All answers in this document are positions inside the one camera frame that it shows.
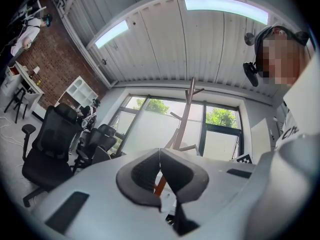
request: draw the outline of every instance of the wall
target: wall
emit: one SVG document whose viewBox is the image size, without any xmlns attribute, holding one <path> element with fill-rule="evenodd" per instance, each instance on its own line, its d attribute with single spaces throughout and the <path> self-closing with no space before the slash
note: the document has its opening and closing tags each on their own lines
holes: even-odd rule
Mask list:
<svg viewBox="0 0 320 240">
<path fill-rule="evenodd" d="M 39 87 L 44 91 L 39 104 L 45 109 L 55 105 L 78 76 L 102 98 L 107 92 L 106 86 L 74 45 L 51 0 L 40 0 L 40 3 L 46 6 L 44 14 L 50 13 L 53 17 L 51 26 L 41 28 L 31 48 L 17 59 L 29 69 L 29 74 L 36 66 L 40 67 L 34 77 L 35 82 L 41 79 Z"/>
<path fill-rule="evenodd" d="M 101 106 L 97 111 L 98 122 L 96 125 L 108 124 L 112 116 L 116 113 L 119 106 L 129 94 L 185 99 L 185 89 L 183 88 L 114 87 L 101 100 Z M 214 91 L 202 91 L 195 95 L 193 100 L 239 107 L 243 127 L 244 153 L 252 153 L 251 127 L 245 106 L 245 98 Z"/>
<path fill-rule="evenodd" d="M 101 99 L 101 104 L 96 111 L 95 125 L 107 125 L 128 94 L 125 88 L 112 88 L 108 91 Z"/>
<path fill-rule="evenodd" d="M 108 124 L 129 94 L 185 99 L 185 90 L 183 88 L 114 87 L 101 100 L 101 106 L 97 111 L 97 126 L 102 123 Z M 277 110 L 272 106 L 251 99 L 214 91 L 202 91 L 195 95 L 193 100 L 239 107 L 243 130 L 244 154 L 254 156 L 252 151 L 253 146 L 256 146 L 256 143 L 252 143 L 252 141 L 255 141 L 255 139 L 252 139 L 252 128 L 259 124 L 263 119 L 266 119 L 267 124 L 264 124 L 263 127 L 259 128 L 259 134 L 262 136 L 270 136 L 269 133 L 271 129 L 275 140 L 273 144 L 271 141 L 270 143 L 271 146 L 275 146 L 279 134 L 276 122 L 273 121 L 273 117 L 276 116 Z"/>
</svg>

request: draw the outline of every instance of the mesh chair back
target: mesh chair back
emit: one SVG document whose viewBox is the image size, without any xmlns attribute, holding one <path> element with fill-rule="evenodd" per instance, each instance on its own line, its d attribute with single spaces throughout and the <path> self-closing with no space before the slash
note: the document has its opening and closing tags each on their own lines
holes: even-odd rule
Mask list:
<svg viewBox="0 0 320 240">
<path fill-rule="evenodd" d="M 77 113 L 68 105 L 61 103 L 57 107 L 49 106 L 32 148 L 67 162 L 69 146 L 77 130 L 76 120 Z"/>
<path fill-rule="evenodd" d="M 108 135 L 108 136 L 115 136 L 116 134 L 116 130 L 113 129 L 111 126 L 109 125 L 106 125 L 106 124 L 101 124 L 99 127 L 98 127 L 98 130 L 100 130 L 101 132 L 103 132 L 105 135 Z"/>
<path fill-rule="evenodd" d="M 94 128 L 90 134 L 90 140 L 86 146 L 86 155 L 90 158 L 95 154 L 97 146 L 100 146 L 103 150 L 108 151 L 116 144 L 117 140 L 114 137 L 106 136 L 99 129 Z"/>
</svg>

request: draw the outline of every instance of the window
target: window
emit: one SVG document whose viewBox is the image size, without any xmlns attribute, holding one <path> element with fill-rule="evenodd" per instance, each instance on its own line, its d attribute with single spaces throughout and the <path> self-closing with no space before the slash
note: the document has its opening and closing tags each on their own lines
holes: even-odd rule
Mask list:
<svg viewBox="0 0 320 240">
<path fill-rule="evenodd" d="M 117 137 L 112 151 L 121 156 L 165 148 L 180 126 L 176 116 L 183 116 L 185 106 L 182 99 L 129 96 L 109 124 L 116 129 Z M 205 101 L 191 104 L 181 148 L 196 145 L 201 156 L 229 161 L 242 152 L 242 142 L 240 114 L 236 108 Z M 186 152 L 199 154 L 194 149 Z"/>
<path fill-rule="evenodd" d="M 239 156 L 243 137 L 237 114 L 236 110 L 206 106 L 199 147 L 203 157 L 230 161 Z"/>
<path fill-rule="evenodd" d="M 141 107 L 142 101 L 137 99 L 136 102 L 136 106 Z M 148 149 L 164 148 L 180 125 L 180 120 L 171 113 L 182 117 L 185 106 L 186 103 L 182 101 L 150 98 L 145 109 L 140 112 L 138 121 L 132 127 L 123 146 L 123 152 L 135 154 Z M 202 110 L 202 105 L 191 105 L 181 148 L 194 144 L 199 146 Z"/>
<path fill-rule="evenodd" d="M 115 138 L 117 140 L 116 144 L 111 148 L 111 155 L 123 155 L 121 153 L 122 142 L 126 138 L 126 134 L 141 107 L 137 106 L 137 101 L 139 100 L 139 103 L 141 102 L 142 105 L 145 99 L 145 97 L 140 98 L 137 96 L 127 97 L 111 119 L 109 125 L 116 130 Z"/>
<path fill-rule="evenodd" d="M 205 123 L 216 126 L 238 128 L 235 111 L 213 106 L 206 107 Z"/>
</svg>

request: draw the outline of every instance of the white shirt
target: white shirt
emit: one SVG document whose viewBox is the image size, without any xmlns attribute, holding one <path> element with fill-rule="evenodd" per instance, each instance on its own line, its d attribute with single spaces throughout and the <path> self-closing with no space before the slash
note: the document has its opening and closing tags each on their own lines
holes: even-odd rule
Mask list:
<svg viewBox="0 0 320 240">
<path fill-rule="evenodd" d="M 29 38 L 31 42 L 35 40 L 36 36 L 40 32 L 40 28 L 38 28 L 40 27 L 40 24 L 41 24 L 41 20 L 39 18 L 33 18 L 29 20 L 28 22 L 29 26 L 26 28 L 25 32 L 22 33 L 22 35 L 18 38 L 16 44 L 11 47 L 12 56 L 15 56 L 18 53 L 18 51 L 22 48 L 23 41 L 26 38 Z"/>
<path fill-rule="evenodd" d="M 300 77 L 284 95 L 289 112 L 283 124 L 283 134 L 275 149 L 301 135 L 320 133 L 320 59 L 317 51 Z"/>
</svg>

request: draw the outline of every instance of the ceiling beam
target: ceiling beam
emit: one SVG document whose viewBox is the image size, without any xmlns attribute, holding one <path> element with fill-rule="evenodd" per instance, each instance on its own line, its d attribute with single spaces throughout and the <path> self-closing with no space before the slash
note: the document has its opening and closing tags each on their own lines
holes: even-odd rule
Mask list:
<svg viewBox="0 0 320 240">
<path fill-rule="evenodd" d="M 186 80 L 139 80 L 130 82 L 119 82 L 116 87 L 152 87 L 152 88 L 181 88 L 188 89 L 190 87 L 190 81 Z M 246 99 L 261 102 L 267 105 L 273 105 L 273 99 L 262 95 L 260 93 L 242 89 L 239 87 L 229 86 L 220 83 L 210 83 L 210 82 L 196 82 L 197 89 L 204 88 L 205 91 L 229 94 L 238 97 L 243 97 Z"/>
</svg>

